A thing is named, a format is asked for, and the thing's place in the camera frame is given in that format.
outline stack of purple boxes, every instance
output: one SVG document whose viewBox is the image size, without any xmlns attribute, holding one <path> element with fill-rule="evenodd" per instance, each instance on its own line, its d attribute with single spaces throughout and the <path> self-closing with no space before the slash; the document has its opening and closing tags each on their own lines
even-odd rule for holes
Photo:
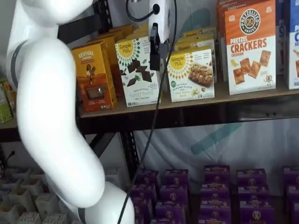
<svg viewBox="0 0 299 224">
<path fill-rule="evenodd" d="M 241 224 L 274 224 L 274 207 L 265 170 L 237 170 L 237 184 Z"/>
<path fill-rule="evenodd" d="M 188 223 L 188 170 L 166 170 L 162 186 L 159 172 L 142 170 L 136 183 L 130 197 L 144 224 Z"/>
<path fill-rule="evenodd" d="M 230 224 L 230 171 L 226 165 L 205 166 L 205 182 L 200 190 L 198 224 Z"/>
<path fill-rule="evenodd" d="M 299 167 L 284 167 L 284 189 L 286 212 L 289 223 L 299 223 Z"/>
</svg>

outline orange box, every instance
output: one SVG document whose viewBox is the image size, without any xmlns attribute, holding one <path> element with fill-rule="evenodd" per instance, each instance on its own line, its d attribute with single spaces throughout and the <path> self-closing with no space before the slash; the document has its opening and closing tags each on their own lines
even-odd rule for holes
<svg viewBox="0 0 299 224">
<path fill-rule="evenodd" d="M 98 42 L 72 50 L 77 81 L 86 111 L 113 109 L 117 105 L 107 44 Z"/>
<path fill-rule="evenodd" d="M 276 88 L 275 0 L 254 0 L 224 12 L 231 95 Z M 241 69 L 242 82 L 236 70 Z"/>
</svg>

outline black cable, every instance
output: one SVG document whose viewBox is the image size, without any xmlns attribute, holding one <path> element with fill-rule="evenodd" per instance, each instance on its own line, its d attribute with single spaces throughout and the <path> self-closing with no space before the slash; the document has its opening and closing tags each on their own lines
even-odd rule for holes
<svg viewBox="0 0 299 224">
<path fill-rule="evenodd" d="M 120 217 L 118 219 L 118 222 L 117 224 L 121 224 L 121 219 L 122 219 L 122 216 L 123 216 L 123 213 L 125 211 L 125 208 L 126 208 L 126 205 L 127 205 L 127 202 L 128 202 L 128 199 L 129 199 L 129 196 L 130 196 L 130 192 L 136 182 L 136 178 L 137 178 L 137 175 L 138 173 L 140 172 L 141 170 L 141 167 L 143 165 L 143 161 L 144 161 L 144 158 L 145 158 L 145 155 L 149 149 L 149 145 L 150 145 L 150 140 L 151 140 L 151 137 L 153 135 L 153 132 L 154 132 L 154 129 L 155 129 L 155 125 L 156 125 L 156 120 L 157 120 L 157 115 L 158 115 L 158 110 L 159 110 L 159 105 L 160 105 L 160 98 L 161 98 L 161 93 L 162 93 L 162 85 L 163 85 L 163 81 L 164 81 L 164 78 L 165 78 L 165 74 L 166 74 L 166 71 L 167 71 L 167 66 L 168 66 L 168 63 L 170 61 L 170 57 L 171 57 L 171 54 L 173 52 L 173 48 L 174 48 L 174 42 L 175 42 L 175 39 L 176 39 L 176 34 L 177 34 L 177 20 L 178 20 L 178 10 L 177 10 L 177 0 L 173 0 L 174 1 L 174 8 L 175 8 L 175 18 L 174 18 L 174 34 L 173 34 L 173 39 L 172 39 L 172 44 L 171 44 L 171 48 L 170 48 L 170 52 L 169 52 L 169 55 L 168 55 L 168 59 L 166 61 L 166 65 L 164 67 L 164 72 L 162 73 L 162 78 L 161 78 L 161 83 L 160 83 L 160 89 L 159 89 L 159 95 L 158 95 L 158 101 L 157 101 L 157 105 L 156 105 L 156 109 L 155 109 L 155 114 L 154 114 L 154 119 L 153 119 L 153 123 L 152 123 L 152 126 L 151 126 L 151 130 L 150 130 L 150 133 L 149 133 L 149 138 L 148 138 L 148 141 L 146 143 L 146 146 L 145 146 L 145 149 L 144 149 L 144 152 L 141 156 L 141 159 L 140 159 L 140 163 L 139 163 L 139 166 L 137 168 L 137 171 L 134 175 L 134 178 L 132 180 L 132 183 L 128 189 L 128 192 L 127 192 L 127 195 L 126 195 L 126 198 L 125 198 L 125 201 L 123 203 L 123 206 L 122 206 L 122 209 L 121 209 L 121 214 L 120 214 Z"/>
<path fill-rule="evenodd" d="M 128 17 L 133 20 L 134 22 L 142 22 L 145 21 L 146 19 L 148 19 L 151 15 L 153 15 L 154 10 L 152 10 L 150 13 L 148 13 L 146 16 L 142 17 L 142 18 L 135 18 L 134 16 L 132 16 L 132 14 L 129 11 L 129 0 L 126 0 L 126 11 L 128 14 Z"/>
</svg>

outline snack box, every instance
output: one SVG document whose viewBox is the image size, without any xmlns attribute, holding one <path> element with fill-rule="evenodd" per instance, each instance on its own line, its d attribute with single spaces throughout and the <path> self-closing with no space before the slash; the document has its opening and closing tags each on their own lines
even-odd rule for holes
<svg viewBox="0 0 299 224">
<path fill-rule="evenodd" d="M 149 224 L 153 218 L 153 209 L 150 198 L 131 197 L 136 215 L 142 215 L 144 224 Z"/>
<path fill-rule="evenodd" d="M 213 200 L 211 198 L 202 198 L 199 213 L 204 216 L 223 217 L 231 221 L 230 199 Z"/>
<path fill-rule="evenodd" d="M 161 201 L 172 201 L 188 206 L 187 185 L 163 185 L 160 188 Z"/>
<path fill-rule="evenodd" d="M 299 4 L 297 0 L 286 1 L 288 71 L 286 73 L 289 89 L 299 88 Z"/>
<path fill-rule="evenodd" d="M 79 91 L 86 111 L 113 109 L 117 99 L 108 59 L 107 44 L 99 42 L 72 50 Z"/>
<path fill-rule="evenodd" d="M 210 46 L 174 52 L 167 68 L 172 102 L 215 97 Z"/>
<path fill-rule="evenodd" d="M 203 183 L 200 189 L 200 196 L 204 198 L 229 198 L 229 186 L 226 183 Z"/>
<path fill-rule="evenodd" d="M 127 107 L 156 104 L 159 72 L 150 70 L 148 35 L 135 34 L 115 45 Z"/>
<path fill-rule="evenodd" d="M 245 185 L 267 184 L 267 175 L 264 169 L 237 170 L 237 183 Z"/>
<path fill-rule="evenodd" d="M 275 210 L 267 200 L 240 201 L 241 224 L 274 224 Z"/>
<path fill-rule="evenodd" d="M 175 202 L 158 202 L 156 205 L 156 217 L 173 219 L 177 223 L 186 224 L 185 206 Z"/>
<path fill-rule="evenodd" d="M 216 53 L 215 53 L 215 44 L 213 37 L 192 39 L 188 41 L 178 42 L 174 46 L 175 51 L 185 51 L 191 48 L 199 48 L 204 46 L 210 46 L 212 51 L 212 63 L 213 63 L 213 75 L 214 83 L 217 82 L 217 69 L 216 69 Z"/>
<path fill-rule="evenodd" d="M 268 185 L 263 184 L 259 186 L 238 186 L 239 200 L 265 200 L 269 198 L 270 192 Z"/>
<path fill-rule="evenodd" d="M 275 1 L 226 11 L 229 94 L 276 88 Z"/>
<path fill-rule="evenodd" d="M 206 183 L 230 183 L 230 169 L 227 165 L 205 165 Z"/>
</svg>

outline purple box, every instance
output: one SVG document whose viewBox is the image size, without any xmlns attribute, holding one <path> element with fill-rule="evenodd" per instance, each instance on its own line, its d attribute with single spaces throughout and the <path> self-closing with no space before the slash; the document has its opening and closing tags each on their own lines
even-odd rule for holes
<svg viewBox="0 0 299 224">
<path fill-rule="evenodd" d="M 248 186 L 239 185 L 238 186 L 239 200 L 253 201 L 253 200 L 265 200 L 269 198 L 269 188 L 268 185 L 259 186 Z"/>
<path fill-rule="evenodd" d="M 140 197 L 140 198 L 151 198 L 154 204 L 157 203 L 157 193 L 156 187 L 154 184 L 137 184 L 134 185 L 131 193 L 131 197 Z"/>
<path fill-rule="evenodd" d="M 241 224 L 274 224 L 275 211 L 267 200 L 240 201 Z"/>
<path fill-rule="evenodd" d="M 230 224 L 228 218 L 199 216 L 197 224 Z"/>
<path fill-rule="evenodd" d="M 173 219 L 177 223 L 186 224 L 185 206 L 175 202 L 158 202 L 156 217 Z"/>
<path fill-rule="evenodd" d="M 164 176 L 165 185 L 187 185 L 189 184 L 189 171 L 187 169 L 167 169 Z"/>
<path fill-rule="evenodd" d="M 132 197 L 135 215 L 142 215 L 144 224 L 149 224 L 153 218 L 153 210 L 150 198 Z"/>
<path fill-rule="evenodd" d="M 167 202 L 178 202 L 185 206 L 188 206 L 188 192 L 186 185 L 167 185 L 161 186 L 160 188 L 160 199 L 161 201 Z"/>
<path fill-rule="evenodd" d="M 267 184 L 267 175 L 264 169 L 237 170 L 238 185 Z"/>
<path fill-rule="evenodd" d="M 203 183 L 200 196 L 205 198 L 229 198 L 229 187 L 226 183 Z"/>
<path fill-rule="evenodd" d="M 230 183 L 230 171 L 227 165 L 205 165 L 206 183 Z"/>
<path fill-rule="evenodd" d="M 202 198 L 200 202 L 200 215 L 210 217 L 223 217 L 231 221 L 231 206 L 229 199 L 213 200 Z"/>
</svg>

